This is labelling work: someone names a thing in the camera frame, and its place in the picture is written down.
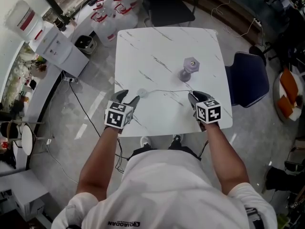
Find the white cable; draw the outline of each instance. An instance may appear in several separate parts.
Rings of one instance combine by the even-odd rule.
[[[81,2],[81,8],[80,8],[80,11],[78,12],[78,16],[77,16],[77,19],[76,19],[76,24],[77,24],[77,22],[78,22],[78,18],[80,17],[81,9],[82,9],[82,6],[83,6],[83,4],[84,4],[84,1],[85,1],[85,0],[82,0],[82,2]],[[76,26],[74,27],[74,30],[73,30],[73,33],[72,33],[72,37],[71,37],[71,41],[72,41],[72,39],[73,39],[73,36],[74,36],[74,33],[75,33]]]
[[[153,92],[170,92],[170,93],[175,93],[175,92],[192,92],[191,90],[177,90],[177,91],[169,91],[169,90],[160,90],[160,89],[156,89],[156,90],[152,90],[150,92],[147,92],[148,94],[153,93]]]
[[[211,18],[212,18],[212,20],[213,20],[214,22],[217,22],[217,21],[213,18],[213,11],[215,10],[219,15],[224,15],[224,13],[222,13],[218,8],[219,8],[220,6],[223,6],[223,5],[229,5],[230,2],[231,2],[231,0],[229,0],[227,3],[220,4],[218,7],[212,9],[212,11],[211,11]],[[232,33],[232,32],[233,32],[233,29],[232,29],[230,26],[227,26],[227,25],[226,25],[226,27],[224,27],[224,30],[225,30],[226,32],[228,32],[229,34],[232,34],[234,37],[242,37],[242,36],[246,35],[246,34],[249,32],[249,30],[250,30],[250,28],[251,28],[251,26],[252,26],[253,23],[254,23],[254,19],[253,19],[251,25],[249,26],[248,31],[247,31],[246,33],[242,34],[242,35],[239,35],[239,36],[233,35],[233,33]]]
[[[46,146],[46,150],[47,150],[48,154],[55,160],[55,162],[56,162],[57,164],[60,165],[60,167],[61,167],[63,173],[65,174],[65,176],[66,176],[67,178],[69,178],[71,181],[73,181],[73,182],[75,182],[76,184],[78,184],[77,181],[73,180],[71,177],[69,177],[69,176],[67,175],[67,173],[66,173],[65,170],[63,169],[62,165],[61,165],[61,164],[53,157],[53,155],[50,153],[49,148],[47,147],[46,144],[45,144],[45,146]]]
[[[51,122],[50,122],[51,104],[52,104],[52,101],[53,101],[53,99],[54,99],[54,97],[55,97],[55,95],[56,95],[56,93],[57,93],[57,90],[59,89],[59,86],[61,85],[62,82],[63,82],[63,77],[62,77],[62,74],[61,74],[61,82],[58,84],[58,86],[57,86],[57,88],[56,88],[56,90],[55,90],[55,93],[54,93],[53,97],[51,98],[50,104],[49,104],[49,117],[48,117],[48,120],[49,120],[49,122],[48,122],[48,125],[49,125],[49,138],[48,138],[48,139],[50,139],[50,137],[51,137]],[[78,184],[78,182],[76,182],[75,180],[73,180],[71,177],[69,177],[69,176],[67,175],[67,173],[66,173],[65,170],[63,169],[62,165],[61,165],[61,164],[53,157],[53,155],[50,153],[50,151],[49,151],[50,144],[47,145],[45,142],[43,142],[43,144],[45,144],[45,149],[46,149],[47,153],[52,157],[52,159],[55,160],[55,162],[56,162],[57,164],[60,165],[60,167],[61,167],[63,173],[65,174],[65,176],[66,176],[68,179],[70,179],[71,181],[73,181],[73,182],[75,182],[76,184]]]

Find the fiducial marker cube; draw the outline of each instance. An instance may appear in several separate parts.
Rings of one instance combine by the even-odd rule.
[[[108,101],[105,110],[105,125],[123,129],[132,120],[133,107]]]
[[[197,119],[209,124],[221,119],[221,105],[213,99],[196,104]]]

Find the round table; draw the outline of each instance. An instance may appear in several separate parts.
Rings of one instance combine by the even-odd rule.
[[[30,155],[33,149],[33,133],[28,125],[22,129],[21,144],[26,155]]]

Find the black cable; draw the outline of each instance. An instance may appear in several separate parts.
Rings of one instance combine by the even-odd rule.
[[[18,125],[18,129],[19,129],[19,133],[20,133],[20,135],[22,135],[21,130],[20,130],[20,126],[19,126],[19,125]]]
[[[120,146],[120,157],[119,157],[118,162],[115,165],[115,168],[117,169],[118,172],[124,174],[124,170],[120,169],[121,164],[122,164],[122,153],[123,153],[123,150],[122,150],[122,146],[121,146],[120,140],[119,139],[117,139],[117,140],[118,140],[119,146]]]
[[[20,147],[20,146],[17,145],[16,141],[14,141],[14,143],[15,143],[15,145],[16,145],[18,148],[22,148],[22,147]]]
[[[273,193],[273,195],[272,195],[271,200],[269,201],[269,203],[271,203],[271,201],[272,201],[273,197],[275,196],[275,193],[276,193],[276,192],[277,192],[277,190],[274,191],[274,193]]]
[[[204,152],[204,149],[205,149],[205,147],[208,145],[208,143],[209,143],[209,140],[207,140],[206,142],[205,142],[205,144],[204,144],[204,146],[203,146],[203,149],[201,150],[201,152],[200,152],[200,154],[199,154],[199,158],[201,158],[201,155],[202,155],[202,153]]]
[[[73,90],[73,88],[72,88],[72,86],[71,86],[71,82],[69,82],[69,85],[70,85],[70,88],[71,88],[72,92],[74,93],[74,95],[75,95],[77,101],[79,102],[79,104],[80,104],[82,110],[83,110],[84,113],[86,114],[88,120],[89,120],[89,121],[91,122],[91,124],[93,125],[93,127],[94,127],[94,129],[95,129],[97,135],[99,135],[99,137],[101,137],[101,135],[99,134],[99,132],[98,132],[97,129],[95,128],[95,125],[92,123],[91,119],[89,118],[89,116],[87,115],[86,111],[85,111],[84,108],[82,107],[82,104],[80,103],[80,100],[79,100],[78,97],[76,96],[76,94],[75,94],[75,92],[74,92],[74,90]]]
[[[74,90],[73,90],[73,88],[72,88],[72,86],[71,86],[71,82],[69,82],[69,85],[70,85],[71,90],[72,90],[72,92],[73,92],[74,96],[76,97],[76,99],[77,99],[78,103],[80,104],[81,109],[82,109],[82,110],[84,111],[84,113],[86,114],[86,116],[87,116],[88,120],[90,121],[90,123],[91,123],[91,124],[92,124],[92,126],[94,127],[94,129],[95,129],[95,131],[96,131],[97,135],[99,135],[99,137],[101,137],[100,133],[97,131],[97,129],[96,129],[96,127],[95,127],[95,125],[92,123],[91,119],[89,118],[89,116],[87,115],[86,111],[84,110],[84,108],[83,108],[82,104],[80,103],[80,100],[78,99],[77,95],[75,94],[75,92],[74,92]],[[120,146],[121,153],[120,153],[120,155],[117,155],[117,154],[115,154],[115,155],[116,155],[117,157],[119,157],[119,161],[121,160],[121,163],[122,163],[122,159],[127,159],[127,158],[122,156],[122,146],[121,146],[121,143],[120,143],[119,139],[117,139],[117,140],[118,140],[118,142],[119,142],[119,146]]]

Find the black chair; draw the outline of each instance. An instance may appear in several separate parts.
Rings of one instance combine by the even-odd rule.
[[[226,66],[231,105],[248,108],[269,92],[269,81],[261,57],[237,52],[232,66]]]
[[[289,8],[286,11],[289,17],[289,25],[287,29],[278,35],[275,43],[266,43],[270,47],[263,51],[263,54],[274,49],[276,55],[269,57],[268,60],[279,58],[281,65],[289,66],[295,48],[305,39],[305,21],[298,10]]]
[[[167,26],[183,22],[194,21],[195,6],[198,0],[194,0],[193,11],[190,11],[182,0],[143,0],[143,6],[149,15],[153,26]]]

